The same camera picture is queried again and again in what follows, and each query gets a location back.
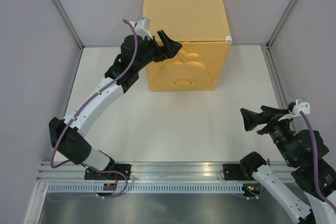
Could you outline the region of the yellow cabinet door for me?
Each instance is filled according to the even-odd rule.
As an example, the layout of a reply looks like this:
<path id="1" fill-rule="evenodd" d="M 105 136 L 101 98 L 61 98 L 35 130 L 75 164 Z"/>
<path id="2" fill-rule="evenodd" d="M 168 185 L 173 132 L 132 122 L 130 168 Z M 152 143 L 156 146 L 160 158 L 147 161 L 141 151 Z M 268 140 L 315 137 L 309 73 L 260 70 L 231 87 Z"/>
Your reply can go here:
<path id="1" fill-rule="evenodd" d="M 217 87 L 230 43 L 183 42 L 172 59 L 146 66 L 150 91 L 202 91 Z"/>

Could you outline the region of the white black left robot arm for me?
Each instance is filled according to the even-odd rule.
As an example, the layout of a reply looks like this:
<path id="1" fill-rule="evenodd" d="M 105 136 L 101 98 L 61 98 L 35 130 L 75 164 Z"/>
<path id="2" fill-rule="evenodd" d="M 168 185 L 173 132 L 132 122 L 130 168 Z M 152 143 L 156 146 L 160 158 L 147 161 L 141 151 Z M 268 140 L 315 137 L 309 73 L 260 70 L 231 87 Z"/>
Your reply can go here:
<path id="1" fill-rule="evenodd" d="M 115 161 L 93 148 L 85 136 L 100 115 L 138 80 L 139 72 L 145 66 L 172 59 L 182 49 L 182 44 L 170 39 L 163 30 L 157 34 L 162 45 L 155 38 L 142 38 L 137 34 L 127 36 L 120 46 L 120 53 L 89 98 L 62 119 L 54 117 L 50 120 L 52 161 L 59 152 L 68 162 L 86 166 L 104 180 L 114 176 Z"/>

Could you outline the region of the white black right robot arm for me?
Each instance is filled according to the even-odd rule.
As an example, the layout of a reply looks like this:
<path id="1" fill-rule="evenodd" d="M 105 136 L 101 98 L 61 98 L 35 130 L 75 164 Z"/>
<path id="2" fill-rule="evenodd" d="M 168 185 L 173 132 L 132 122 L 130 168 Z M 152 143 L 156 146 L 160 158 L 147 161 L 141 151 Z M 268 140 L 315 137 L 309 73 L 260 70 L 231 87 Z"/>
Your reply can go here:
<path id="1" fill-rule="evenodd" d="M 335 169 L 323 159 L 329 149 L 307 118 L 310 104 L 291 102 L 286 109 L 263 105 L 260 113 L 244 108 L 240 112 L 245 131 L 264 126 L 257 134 L 271 137 L 286 165 L 293 168 L 291 175 L 310 204 L 302 203 L 278 181 L 270 165 L 257 152 L 240 160 L 241 176 L 259 182 L 293 223 L 335 223 Z"/>

